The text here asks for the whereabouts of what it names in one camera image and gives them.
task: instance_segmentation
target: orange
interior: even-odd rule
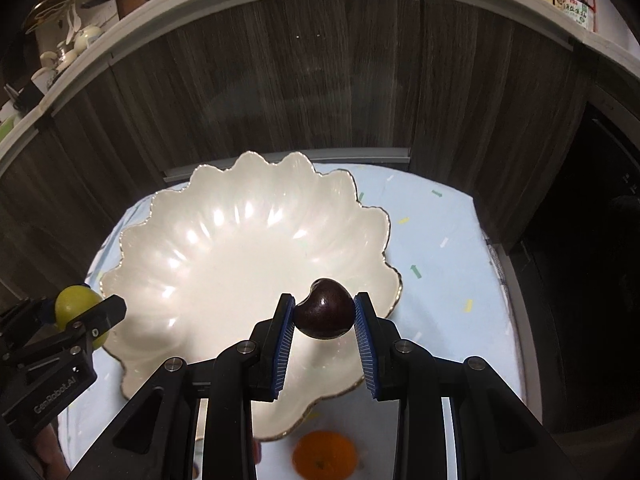
[[[298,441],[291,460],[305,480],[345,480],[358,465],[358,453],[340,433],[313,431]]]

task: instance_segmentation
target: white ceramic bowl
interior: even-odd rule
[[[389,234],[388,215],[360,205],[350,173],[319,174],[301,153],[269,164],[247,152],[226,171],[200,166],[187,187],[158,192],[146,221],[122,232],[120,264],[100,282],[105,296],[127,302],[105,344],[124,366],[124,395],[171,356],[202,361],[248,338],[281,293],[301,301],[317,278],[368,292],[388,316],[402,288],[385,261]],[[296,330],[279,399],[253,403],[254,436],[284,436],[318,399],[361,378],[353,329],[328,341]]]

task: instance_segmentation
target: wooden cabinet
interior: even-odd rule
[[[408,147],[420,0],[263,0],[188,23],[113,73],[160,170],[309,148]]]
[[[471,194],[509,245],[562,164],[596,66],[450,0],[263,0],[205,16],[100,74],[0,176],[0,308],[81,282],[164,171],[245,150],[411,148],[411,171]]]
[[[423,11],[411,170],[473,196],[508,247],[564,161],[598,59],[477,7],[424,0]]]

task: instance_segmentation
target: metal screw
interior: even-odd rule
[[[408,354],[414,349],[414,344],[408,339],[399,339],[394,343],[394,346],[401,354]]]
[[[470,357],[466,363],[472,370],[480,371],[486,368],[486,361],[481,357]]]
[[[236,350],[241,354],[250,354],[255,350],[255,343],[250,340],[241,341],[236,345]]]
[[[164,369],[167,372],[175,372],[176,370],[179,370],[180,368],[182,368],[182,359],[180,359],[179,357],[169,357],[164,362]]]

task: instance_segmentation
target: light blue tablecloth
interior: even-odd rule
[[[401,171],[359,164],[316,164],[321,173],[349,170],[364,205],[384,208],[391,218],[386,250],[389,263],[402,274],[404,289],[391,319],[400,334],[433,355],[463,361],[484,357],[506,383],[524,398],[520,349],[511,322],[504,285],[488,251],[471,197]],[[178,184],[180,189],[185,184]],[[118,236],[126,226],[142,222],[151,197],[132,206],[116,225],[92,263],[87,283],[99,290],[102,275],[120,261]],[[98,380],[59,417],[60,441],[70,466],[124,405],[119,363],[105,351],[94,352]],[[449,479],[456,478],[455,450],[448,402]],[[340,431],[358,447],[361,463],[353,478],[392,477],[397,406],[375,402],[359,387],[337,399],[319,403],[291,435],[262,445],[258,478],[299,479],[290,464],[297,440],[318,429]]]

